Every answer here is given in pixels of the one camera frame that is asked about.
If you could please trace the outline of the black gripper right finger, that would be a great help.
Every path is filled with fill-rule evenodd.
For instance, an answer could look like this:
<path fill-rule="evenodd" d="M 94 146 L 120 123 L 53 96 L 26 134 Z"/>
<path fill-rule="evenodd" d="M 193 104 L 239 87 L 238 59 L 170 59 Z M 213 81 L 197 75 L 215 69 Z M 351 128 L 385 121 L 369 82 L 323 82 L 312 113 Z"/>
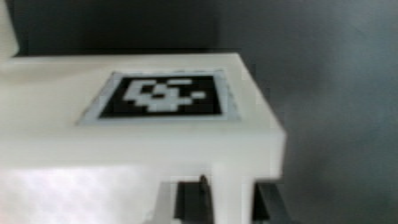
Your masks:
<path fill-rule="evenodd" d="M 275 183 L 254 185 L 252 224 L 293 224 Z"/>

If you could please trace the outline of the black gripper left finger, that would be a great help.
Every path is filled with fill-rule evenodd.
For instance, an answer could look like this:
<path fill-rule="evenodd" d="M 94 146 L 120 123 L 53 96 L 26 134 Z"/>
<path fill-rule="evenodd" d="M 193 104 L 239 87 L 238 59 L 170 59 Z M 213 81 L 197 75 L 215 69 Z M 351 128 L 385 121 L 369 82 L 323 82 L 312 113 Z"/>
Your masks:
<path fill-rule="evenodd" d="M 177 183 L 174 218 L 181 224 L 213 224 L 211 189 L 204 175 L 197 181 Z"/>

